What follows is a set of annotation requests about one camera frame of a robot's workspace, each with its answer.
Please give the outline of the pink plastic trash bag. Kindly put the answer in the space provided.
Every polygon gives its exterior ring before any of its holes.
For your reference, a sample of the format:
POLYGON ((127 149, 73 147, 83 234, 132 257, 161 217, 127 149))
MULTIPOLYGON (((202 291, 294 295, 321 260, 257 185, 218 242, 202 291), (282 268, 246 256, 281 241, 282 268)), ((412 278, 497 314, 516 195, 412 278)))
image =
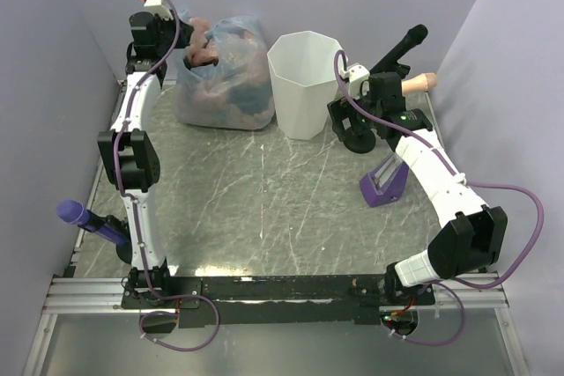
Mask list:
POLYGON ((206 18, 201 17, 190 18, 189 24, 193 27, 193 33, 185 49, 186 67, 190 69, 207 65, 217 66, 219 53, 212 40, 211 24, 206 18))

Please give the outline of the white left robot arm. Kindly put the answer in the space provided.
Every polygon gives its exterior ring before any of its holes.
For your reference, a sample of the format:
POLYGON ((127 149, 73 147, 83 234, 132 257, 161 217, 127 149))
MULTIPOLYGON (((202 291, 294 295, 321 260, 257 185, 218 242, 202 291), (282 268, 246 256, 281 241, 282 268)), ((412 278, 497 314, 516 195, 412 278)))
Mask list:
POLYGON ((167 74, 167 59, 189 45, 193 27, 176 16, 162 18, 149 11, 134 13, 129 24, 126 91, 114 123, 99 133, 97 144, 108 181, 127 213, 131 255, 127 292, 163 307, 175 299, 174 285, 156 218, 160 159, 146 127, 167 74))

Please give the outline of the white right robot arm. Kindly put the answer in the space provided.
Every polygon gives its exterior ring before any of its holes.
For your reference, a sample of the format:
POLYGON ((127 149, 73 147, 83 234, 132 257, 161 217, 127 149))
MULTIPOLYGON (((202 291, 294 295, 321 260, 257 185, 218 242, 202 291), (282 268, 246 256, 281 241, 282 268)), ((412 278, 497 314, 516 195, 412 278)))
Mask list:
POLYGON ((501 207, 490 207, 456 170, 431 122, 419 110, 406 110, 405 97, 437 84, 434 73, 403 80, 394 73, 370 75, 358 65, 337 70, 343 98, 328 105, 338 139, 345 138, 338 106, 369 119, 392 155, 417 178, 439 219, 441 230, 422 252, 391 263, 384 278, 388 300, 403 304, 417 287, 453 279, 495 264, 508 225, 501 207))

